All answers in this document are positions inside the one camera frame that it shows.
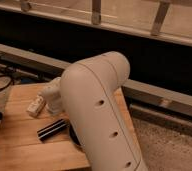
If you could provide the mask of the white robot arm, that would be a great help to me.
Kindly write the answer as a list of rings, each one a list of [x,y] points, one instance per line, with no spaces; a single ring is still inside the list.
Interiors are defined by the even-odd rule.
[[[124,55],[107,52],[71,64],[41,91],[51,111],[68,114],[92,171],[148,171],[114,98],[129,73]]]

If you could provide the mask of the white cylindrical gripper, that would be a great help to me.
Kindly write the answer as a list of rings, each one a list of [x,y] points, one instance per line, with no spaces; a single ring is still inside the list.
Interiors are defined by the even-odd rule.
[[[47,110],[51,115],[57,115],[62,113],[62,100],[60,98],[49,100],[47,102]]]

